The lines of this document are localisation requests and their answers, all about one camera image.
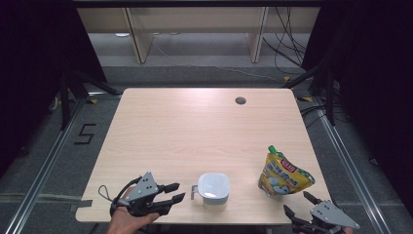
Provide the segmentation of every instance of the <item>cable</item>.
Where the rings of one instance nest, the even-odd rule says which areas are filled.
[[[289,48],[289,49],[291,49],[291,50],[294,51],[294,53],[295,53],[295,55],[297,56],[299,62],[301,63],[301,60],[303,59],[303,57],[301,56],[300,53],[303,53],[303,52],[301,52],[300,50],[298,50],[298,48],[297,48],[297,46],[296,46],[295,44],[298,44],[298,45],[299,45],[300,47],[302,47],[303,49],[305,49],[305,47],[302,46],[301,44],[299,44],[299,43],[293,38],[293,36],[292,36],[292,29],[291,29],[292,27],[291,27],[291,20],[290,20],[291,8],[287,7],[287,22],[286,22],[286,23],[284,23],[284,20],[282,19],[281,14],[280,14],[280,12],[279,12],[279,9],[278,9],[277,7],[276,7],[276,11],[277,11],[277,14],[278,14],[278,16],[279,16],[279,19],[280,19],[280,21],[281,21],[281,23],[282,23],[282,27],[283,27],[283,29],[284,29],[283,34],[282,34],[282,39],[280,39],[280,38],[278,37],[278,35],[276,34],[277,39],[280,41],[278,48],[280,47],[281,44],[285,45],[285,44],[282,42],[282,40],[283,40],[283,37],[284,37],[285,34],[286,34],[286,35],[289,37],[289,39],[290,39],[290,41],[291,41],[291,43],[292,43],[292,45],[293,45],[293,48],[289,48],[289,47],[287,47],[286,45],[285,45],[285,46],[286,46],[287,48]]]
[[[274,48],[272,45],[270,45],[270,43],[267,42],[267,40],[263,37],[262,40],[271,48],[273,49],[275,52],[277,52],[278,54],[280,54],[281,56],[283,56],[284,58],[288,59],[289,61],[291,61],[292,63],[294,63],[297,66],[301,66],[300,63],[296,62],[295,60],[293,60],[292,58],[288,57],[286,54],[282,53],[281,51],[277,50],[276,48]]]
[[[325,116],[325,114],[320,115],[317,119],[315,119],[313,122],[311,122],[309,125],[307,125],[306,129],[310,128],[314,123],[316,123],[317,120],[319,120],[323,116]]]
[[[102,187],[104,187],[104,189],[106,190],[106,197],[105,197],[103,194],[100,193],[100,188],[102,188]],[[99,187],[99,189],[97,190],[97,192],[99,193],[99,195],[100,195],[102,198],[108,200],[109,202],[112,202],[112,201],[113,201],[113,200],[110,199],[110,197],[109,197],[109,192],[107,191],[106,185],[100,185],[100,187]]]
[[[169,57],[169,55],[168,55],[167,53],[165,53],[163,50],[161,50],[161,48],[159,48],[159,47],[156,45],[155,42],[152,42],[152,45],[154,45],[154,46],[158,49],[158,51],[160,51],[164,56]],[[172,62],[172,61],[170,61],[170,63],[172,63],[173,65],[176,65],[176,66],[195,66],[195,67],[200,67],[200,66],[194,65],[194,64],[178,64],[178,63],[175,63],[175,62]],[[241,74],[248,75],[248,76],[252,76],[252,77],[268,78],[268,79],[274,80],[274,81],[279,82],[279,83],[284,83],[284,81],[282,81],[282,80],[280,80],[280,79],[273,78],[273,77],[271,77],[271,76],[251,74],[251,73],[244,72],[244,71],[241,71],[241,70],[225,68],[225,67],[222,67],[222,66],[212,66],[212,67],[218,68],[218,69],[221,69],[221,70],[226,70],[226,71],[239,72],[239,73],[241,73]]]

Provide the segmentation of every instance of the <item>white bowl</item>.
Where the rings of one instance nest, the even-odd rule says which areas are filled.
[[[230,179],[222,173],[203,174],[198,179],[198,192],[208,205],[223,205],[230,193]]]

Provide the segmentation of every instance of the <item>wooden table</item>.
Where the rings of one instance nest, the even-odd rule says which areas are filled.
[[[245,98],[237,104],[236,98]],[[302,192],[266,197],[257,187],[267,147],[273,144],[294,165],[308,171],[316,184],[307,191],[330,199],[297,103],[287,89],[127,89],[102,145],[76,218],[110,220],[110,203],[97,193],[105,184],[111,197],[132,179],[152,172],[158,184],[179,182],[184,200],[156,223],[257,224],[290,223],[282,205],[311,219]],[[204,173],[228,175],[231,191],[222,212],[207,211],[191,186]],[[172,194],[157,196],[170,199]]]

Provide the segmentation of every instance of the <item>gray floor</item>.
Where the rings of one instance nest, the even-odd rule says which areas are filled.
[[[266,35],[265,38],[277,46],[274,35]],[[284,77],[297,76],[276,69],[275,53],[265,44],[260,61],[251,63],[242,34],[156,35],[154,46],[144,64],[135,62],[129,37],[91,34],[91,39],[109,84],[119,90],[127,87],[278,88],[283,84]],[[306,45],[308,35],[296,35],[295,39]],[[281,50],[295,56],[288,48]],[[282,57],[277,57],[277,65],[282,71],[303,72]],[[297,97],[307,97],[310,83],[311,80],[295,87],[294,94]],[[90,91],[99,92],[93,87],[90,87]],[[119,103],[118,98],[97,98],[96,104],[84,104],[76,117],[22,233],[89,233],[94,228],[94,223],[78,222],[71,207],[81,199]],[[306,101],[298,101],[297,104],[300,109],[314,105],[313,102]],[[335,108],[335,117],[335,128],[393,233],[411,233],[411,216],[400,203],[380,167],[368,162],[369,151],[357,130],[340,108]],[[308,126],[309,137],[332,198],[361,225],[356,233],[376,233],[375,226],[326,133],[319,113],[310,113],[304,122]],[[61,115],[57,107],[45,118],[28,144],[30,154],[17,158],[0,180],[0,231],[8,226],[24,194],[30,189],[59,134],[60,123]],[[79,136],[84,124],[95,124],[90,128],[94,138],[91,144],[75,145],[75,142],[84,140]],[[106,227],[107,224],[101,223],[94,233],[104,233]],[[171,233],[251,233],[250,228],[234,226],[173,226],[164,229]],[[292,233],[288,225],[272,227],[272,230],[273,233]]]

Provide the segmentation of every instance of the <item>yellow snack bag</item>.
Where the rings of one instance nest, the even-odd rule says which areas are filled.
[[[258,187],[267,196],[297,193],[316,182],[309,173],[292,165],[273,145],[268,149],[270,153],[258,180]]]

